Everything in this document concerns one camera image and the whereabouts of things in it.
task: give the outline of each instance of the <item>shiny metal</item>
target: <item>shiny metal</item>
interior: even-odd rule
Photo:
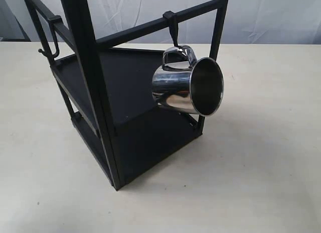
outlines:
[[[167,49],[152,78],[158,106],[205,117],[218,109],[223,91],[223,75],[216,61],[209,57],[197,60],[187,45]]]

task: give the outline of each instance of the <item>metal rack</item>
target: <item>metal rack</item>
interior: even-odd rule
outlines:
[[[87,0],[61,0],[69,29],[40,0],[25,0],[71,121],[112,186],[118,190],[202,134],[205,118],[158,108],[150,82],[163,51],[113,48],[169,26],[160,18],[95,39]],[[217,10],[210,57],[216,59],[228,0],[212,0],[175,13],[182,22]],[[49,47],[37,12],[56,45]],[[56,33],[75,52],[56,59]],[[74,112],[71,101],[78,111]]]

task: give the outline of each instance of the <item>mug handle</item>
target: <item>mug handle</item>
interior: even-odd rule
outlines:
[[[197,62],[197,58],[195,56],[195,53],[193,49],[190,46],[187,45],[181,45],[178,47],[171,47],[164,51],[163,53],[163,63],[162,63],[162,69],[167,71],[186,71],[189,68],[174,68],[171,66],[168,66],[168,55],[171,53],[178,54],[186,59],[186,61],[189,62],[190,66],[189,68],[193,67],[194,64]]]

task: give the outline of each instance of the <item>black hook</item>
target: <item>black hook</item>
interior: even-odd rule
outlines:
[[[52,35],[52,38],[54,40],[55,43],[55,48],[56,48],[56,52],[54,54],[52,54],[52,52],[46,52],[42,49],[39,49],[38,52],[40,52],[41,54],[43,54],[45,57],[47,58],[56,58],[59,56],[60,54],[60,50],[59,50],[59,46],[58,46],[58,39],[57,39],[57,35],[55,32],[55,28],[54,28],[54,24],[58,23],[58,22],[62,22],[62,18],[60,16],[52,16],[50,18],[48,18],[48,24],[49,24],[49,29]]]
[[[167,19],[169,28],[170,28],[170,34],[174,43],[174,46],[179,47],[178,45],[178,36],[179,36],[179,24],[177,22],[177,15],[176,13],[172,11],[167,11],[163,14],[163,17]]]

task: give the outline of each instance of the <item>table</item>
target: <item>table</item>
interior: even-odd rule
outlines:
[[[321,231],[321,46],[221,45],[225,95],[204,135],[119,192],[40,47],[0,43],[0,232]]]

